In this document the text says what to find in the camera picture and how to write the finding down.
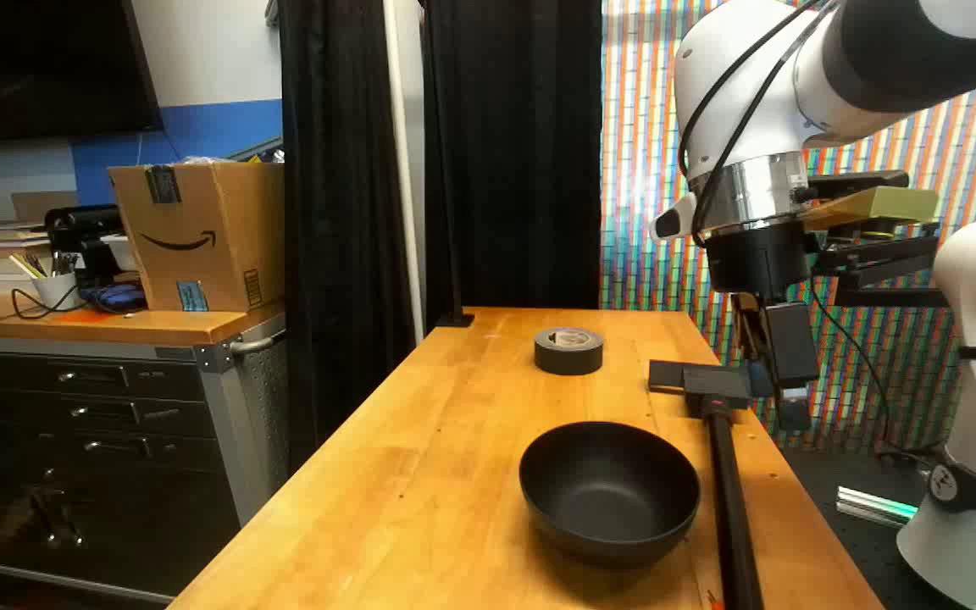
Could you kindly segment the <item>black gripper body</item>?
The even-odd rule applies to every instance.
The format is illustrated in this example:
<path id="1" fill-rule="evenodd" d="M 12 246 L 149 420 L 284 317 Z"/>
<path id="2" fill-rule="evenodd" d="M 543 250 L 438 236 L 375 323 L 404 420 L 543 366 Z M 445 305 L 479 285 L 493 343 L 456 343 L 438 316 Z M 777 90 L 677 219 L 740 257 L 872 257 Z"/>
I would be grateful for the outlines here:
<path id="1" fill-rule="evenodd" d="M 806 235 L 801 219 L 722 230 L 708 239 L 711 287 L 728 290 L 764 328 L 781 328 L 802 316 L 785 297 L 806 276 L 802 250 Z"/>

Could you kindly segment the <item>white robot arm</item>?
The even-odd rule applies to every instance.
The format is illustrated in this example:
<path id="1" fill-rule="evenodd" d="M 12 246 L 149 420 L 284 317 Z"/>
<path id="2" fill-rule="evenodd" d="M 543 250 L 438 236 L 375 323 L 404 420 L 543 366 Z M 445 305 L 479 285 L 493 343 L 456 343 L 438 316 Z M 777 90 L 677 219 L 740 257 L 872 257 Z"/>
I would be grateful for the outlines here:
<path id="1" fill-rule="evenodd" d="M 682 40 L 677 166 L 711 285 L 764 333 L 802 282 L 802 152 L 976 87 L 976 0 L 724 0 Z M 959 406 L 899 556 L 976 607 L 976 223 L 934 250 L 959 317 Z"/>

